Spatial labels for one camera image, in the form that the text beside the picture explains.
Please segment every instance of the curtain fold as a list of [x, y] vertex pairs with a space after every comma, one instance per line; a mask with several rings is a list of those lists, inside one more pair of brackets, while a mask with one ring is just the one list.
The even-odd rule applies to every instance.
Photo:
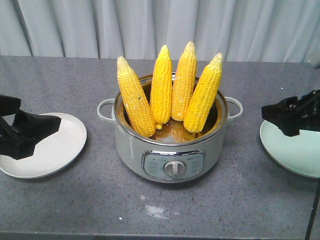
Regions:
[[320, 46], [320, 0], [1, 0], [0, 54], [304, 62]]

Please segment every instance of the cooking pot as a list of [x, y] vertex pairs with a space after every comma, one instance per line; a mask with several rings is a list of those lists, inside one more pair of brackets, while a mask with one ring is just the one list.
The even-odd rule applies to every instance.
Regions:
[[[150, 98], [152, 75], [139, 80], [147, 99]], [[230, 116], [227, 103], [235, 104], [239, 112]], [[106, 105], [112, 105], [111, 118], [101, 113]], [[242, 113], [243, 106], [238, 100], [224, 97], [218, 91], [202, 132], [189, 133], [181, 128], [182, 122], [170, 119], [162, 130], [147, 138], [130, 127], [120, 92], [97, 107], [98, 117], [115, 126], [115, 145], [123, 162], [139, 176], [160, 183], [182, 183], [209, 171], [222, 153], [227, 126]]]

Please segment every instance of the control panel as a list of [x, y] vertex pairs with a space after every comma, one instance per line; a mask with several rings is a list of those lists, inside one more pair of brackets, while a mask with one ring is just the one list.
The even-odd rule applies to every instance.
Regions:
[[184, 152], [145, 151], [141, 164], [150, 176], [163, 179], [188, 179], [202, 171], [205, 150], [197, 149]]

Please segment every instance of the light green plate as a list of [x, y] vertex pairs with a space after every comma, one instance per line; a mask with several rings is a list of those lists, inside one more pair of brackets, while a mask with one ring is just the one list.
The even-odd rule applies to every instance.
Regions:
[[300, 135], [286, 136], [264, 121], [260, 139], [267, 153], [284, 168], [305, 177], [320, 177], [320, 132], [300, 130]]

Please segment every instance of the pot handle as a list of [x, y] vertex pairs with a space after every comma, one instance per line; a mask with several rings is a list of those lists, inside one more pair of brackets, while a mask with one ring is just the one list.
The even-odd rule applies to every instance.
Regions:
[[106, 99], [106, 100], [103, 100], [102, 102], [99, 103], [98, 107], [97, 107], [97, 114], [98, 114], [98, 117], [108, 123], [108, 124], [114, 124], [116, 125], [117, 124], [117, 121], [116, 119], [114, 118], [114, 115], [112, 114], [113, 111], [111, 112], [111, 115], [112, 115], [112, 118], [108, 118], [106, 116], [103, 116], [101, 114], [101, 109], [105, 106], [105, 105], [113, 105], [115, 102], [115, 99], [114, 98], [109, 98], [109, 99]]
[[239, 102], [237, 99], [235, 99], [233, 97], [229, 97], [229, 96], [225, 96], [224, 98], [227, 103], [232, 103], [232, 104], [236, 105], [239, 109], [239, 112], [236, 115], [233, 115], [233, 116], [229, 115], [228, 116], [227, 122], [231, 123], [235, 120], [238, 120], [244, 111], [244, 107], [242, 106], [241, 102]]

